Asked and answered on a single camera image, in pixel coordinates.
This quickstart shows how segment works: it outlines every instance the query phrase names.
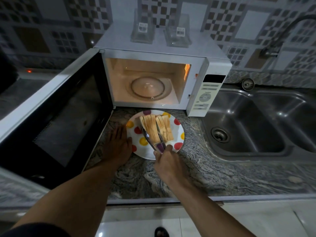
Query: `barcode label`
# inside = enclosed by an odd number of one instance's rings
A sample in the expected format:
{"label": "barcode label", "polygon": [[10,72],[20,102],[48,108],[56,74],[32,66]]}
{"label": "barcode label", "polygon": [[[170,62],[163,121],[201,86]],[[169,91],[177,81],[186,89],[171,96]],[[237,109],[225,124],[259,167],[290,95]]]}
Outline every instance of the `barcode label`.
{"label": "barcode label", "polygon": [[185,28],[184,27],[177,27],[177,36],[179,36],[179,37],[185,36]]}
{"label": "barcode label", "polygon": [[138,25],[138,31],[140,31],[140,32],[147,32],[147,27],[148,27],[147,23],[140,22],[139,25]]}

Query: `granite countertop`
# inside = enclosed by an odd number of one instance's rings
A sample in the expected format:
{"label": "granite countertop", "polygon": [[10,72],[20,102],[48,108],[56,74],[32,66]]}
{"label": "granite countertop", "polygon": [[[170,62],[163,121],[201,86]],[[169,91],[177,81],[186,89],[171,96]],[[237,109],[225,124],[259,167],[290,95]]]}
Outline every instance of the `granite countertop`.
{"label": "granite countertop", "polygon": [[[122,107],[114,110],[87,168],[100,161],[107,132],[119,124],[125,124],[130,117],[143,110]],[[305,194],[293,195],[297,197],[316,197],[316,164],[221,160],[208,150],[197,117],[188,117],[183,110],[165,111],[175,116],[184,128],[185,140],[178,153],[188,167],[192,182],[209,196],[218,197],[216,200],[224,200],[224,197],[231,196],[251,196],[251,199],[260,199],[260,196],[265,195],[288,197],[288,194]],[[138,199],[138,203],[150,203],[153,198],[173,198],[172,192],[158,178],[153,165],[154,161],[132,154],[129,161],[116,172],[111,185],[109,203],[111,200],[120,199],[126,200],[120,203],[130,203],[129,200],[133,199]]]}

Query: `backsplash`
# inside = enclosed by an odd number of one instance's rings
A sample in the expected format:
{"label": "backsplash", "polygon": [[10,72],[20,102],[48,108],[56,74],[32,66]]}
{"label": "backsplash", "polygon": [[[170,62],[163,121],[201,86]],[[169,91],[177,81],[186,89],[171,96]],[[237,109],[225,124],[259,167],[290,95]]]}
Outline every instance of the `backsplash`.
{"label": "backsplash", "polygon": [[[316,88],[315,20],[300,22],[277,58],[258,57],[293,20],[315,14],[316,0],[135,2],[153,12],[157,28],[189,12],[191,28],[209,33],[231,60],[226,83],[250,77],[256,84]],[[97,43],[115,14],[111,0],[0,0],[1,49],[18,66],[63,69]]]}

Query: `person's left hand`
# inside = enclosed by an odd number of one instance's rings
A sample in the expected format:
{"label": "person's left hand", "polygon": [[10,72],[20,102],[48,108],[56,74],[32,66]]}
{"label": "person's left hand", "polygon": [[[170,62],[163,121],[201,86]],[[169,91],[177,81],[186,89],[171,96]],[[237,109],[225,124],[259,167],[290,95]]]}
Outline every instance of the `person's left hand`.
{"label": "person's left hand", "polygon": [[101,162],[113,164],[117,170],[124,165],[132,154],[132,137],[127,138],[126,125],[115,128],[108,135],[103,147]]}

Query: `glowing orange light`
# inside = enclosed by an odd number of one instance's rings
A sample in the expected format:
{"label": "glowing orange light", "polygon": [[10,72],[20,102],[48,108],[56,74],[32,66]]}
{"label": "glowing orange light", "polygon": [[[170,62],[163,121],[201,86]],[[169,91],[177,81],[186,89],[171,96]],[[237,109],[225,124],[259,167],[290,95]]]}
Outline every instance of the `glowing orange light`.
{"label": "glowing orange light", "polygon": [[191,65],[190,64],[185,64],[184,70],[185,70],[185,74],[184,74],[184,82],[186,82],[186,77],[188,76],[189,70],[190,70]]}

